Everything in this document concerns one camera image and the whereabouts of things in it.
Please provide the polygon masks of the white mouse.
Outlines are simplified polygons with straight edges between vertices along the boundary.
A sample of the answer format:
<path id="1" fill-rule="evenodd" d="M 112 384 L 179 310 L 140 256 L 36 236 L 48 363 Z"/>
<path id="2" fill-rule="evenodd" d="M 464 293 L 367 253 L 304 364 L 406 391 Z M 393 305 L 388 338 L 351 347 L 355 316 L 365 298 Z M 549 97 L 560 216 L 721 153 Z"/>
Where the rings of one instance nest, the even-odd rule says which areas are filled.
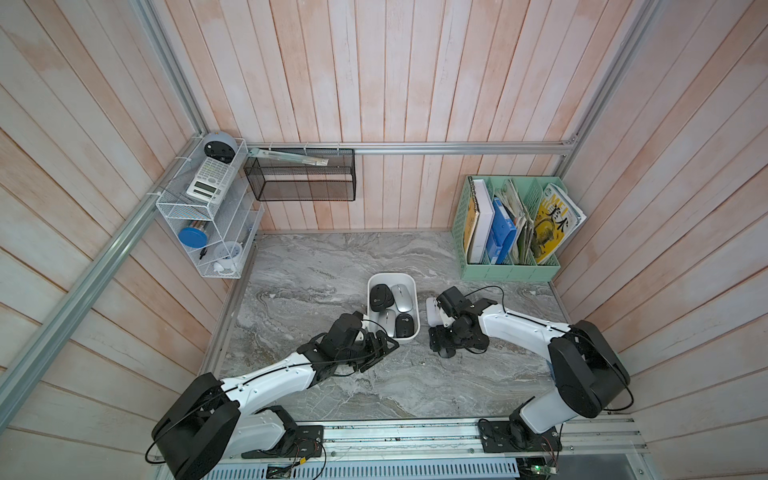
<path id="1" fill-rule="evenodd" d="M 427 323 L 430 327 L 437 327 L 443 325 L 443 320 L 440 316 L 440 309 L 437 301 L 434 297 L 427 297 L 425 300 Z"/>

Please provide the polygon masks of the black mouse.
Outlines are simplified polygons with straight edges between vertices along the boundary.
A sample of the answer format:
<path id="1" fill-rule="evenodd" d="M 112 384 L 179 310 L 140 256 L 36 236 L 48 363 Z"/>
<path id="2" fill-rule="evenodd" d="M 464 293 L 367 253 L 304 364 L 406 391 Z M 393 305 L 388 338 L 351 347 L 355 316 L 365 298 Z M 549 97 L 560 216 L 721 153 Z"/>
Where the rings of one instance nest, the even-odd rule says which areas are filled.
<path id="1" fill-rule="evenodd" d="M 376 284 L 369 291 L 369 307 L 372 312 L 382 312 L 395 304 L 391 288 L 383 283 Z"/>
<path id="2" fill-rule="evenodd" d="M 409 338 L 415 334 L 415 321 L 410 313 L 401 312 L 395 320 L 395 337 Z"/>

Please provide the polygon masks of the silver mouse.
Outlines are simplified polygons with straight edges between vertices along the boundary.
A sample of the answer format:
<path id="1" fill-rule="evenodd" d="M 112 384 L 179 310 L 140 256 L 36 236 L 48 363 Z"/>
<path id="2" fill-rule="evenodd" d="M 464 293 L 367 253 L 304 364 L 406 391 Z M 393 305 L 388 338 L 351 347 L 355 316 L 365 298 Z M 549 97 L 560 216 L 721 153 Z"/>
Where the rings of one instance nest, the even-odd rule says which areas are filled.
<path id="1" fill-rule="evenodd" d="M 391 292 L 397 310 L 400 313 L 407 313 L 413 310 L 413 297 L 405 284 L 393 285 Z"/>
<path id="2" fill-rule="evenodd" d="M 377 322 L 382 326 L 382 328 L 386 331 L 387 335 L 395 338 L 396 337 L 396 318 L 398 316 L 398 312 L 393 309 L 385 309 L 384 311 L 379 313 L 379 317 Z"/>

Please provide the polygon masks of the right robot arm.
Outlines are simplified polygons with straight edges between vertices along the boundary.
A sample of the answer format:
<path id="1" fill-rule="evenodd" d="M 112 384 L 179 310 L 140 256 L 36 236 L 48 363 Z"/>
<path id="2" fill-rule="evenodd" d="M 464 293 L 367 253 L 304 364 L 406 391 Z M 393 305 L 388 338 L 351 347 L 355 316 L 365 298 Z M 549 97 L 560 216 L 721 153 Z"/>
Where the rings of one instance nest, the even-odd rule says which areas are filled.
<path id="1" fill-rule="evenodd" d="M 522 443 L 581 416 L 595 418 L 630 375 L 600 330 L 588 321 L 552 322 L 509 310 L 487 298 L 472 301 L 451 288 L 426 301 L 430 348 L 443 358 L 459 349 L 480 354 L 499 339 L 543 358 L 554 387 L 524 402 L 509 417 L 509 435 Z"/>

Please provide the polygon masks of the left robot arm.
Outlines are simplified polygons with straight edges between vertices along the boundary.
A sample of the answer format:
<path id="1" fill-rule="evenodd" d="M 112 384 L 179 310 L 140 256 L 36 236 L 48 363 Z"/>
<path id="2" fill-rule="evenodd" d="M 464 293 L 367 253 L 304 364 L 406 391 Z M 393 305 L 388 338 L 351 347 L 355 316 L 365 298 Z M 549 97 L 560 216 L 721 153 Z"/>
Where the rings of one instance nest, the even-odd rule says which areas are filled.
<path id="1" fill-rule="evenodd" d="M 272 450 L 292 434 L 295 423 L 277 400 L 333 377 L 340 366 L 363 373 L 398 347 L 362 313 L 345 313 L 270 366 L 223 380 L 210 372 L 196 377 L 153 428 L 150 447 L 174 478 L 201 479 L 225 457 Z"/>

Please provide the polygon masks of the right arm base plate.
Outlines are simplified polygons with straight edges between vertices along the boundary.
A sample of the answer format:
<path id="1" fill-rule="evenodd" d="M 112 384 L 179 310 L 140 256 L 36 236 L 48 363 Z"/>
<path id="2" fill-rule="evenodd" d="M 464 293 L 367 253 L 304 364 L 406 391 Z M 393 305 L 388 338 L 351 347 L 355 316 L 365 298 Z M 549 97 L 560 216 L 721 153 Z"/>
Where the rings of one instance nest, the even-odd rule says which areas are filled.
<path id="1" fill-rule="evenodd" d="M 478 432 L 485 453 L 558 453 L 562 450 L 557 429 L 537 434 L 518 421 L 491 421 L 481 418 Z"/>

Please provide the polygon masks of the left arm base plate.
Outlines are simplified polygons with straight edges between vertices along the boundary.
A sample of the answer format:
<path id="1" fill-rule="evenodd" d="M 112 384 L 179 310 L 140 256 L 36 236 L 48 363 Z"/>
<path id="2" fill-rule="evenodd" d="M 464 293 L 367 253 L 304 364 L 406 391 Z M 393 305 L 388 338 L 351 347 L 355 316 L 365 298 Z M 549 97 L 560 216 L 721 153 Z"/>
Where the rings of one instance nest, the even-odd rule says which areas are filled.
<path id="1" fill-rule="evenodd" d="M 324 427 L 299 425 L 289 429 L 269 450 L 251 450 L 242 459 L 314 458 L 323 456 Z"/>

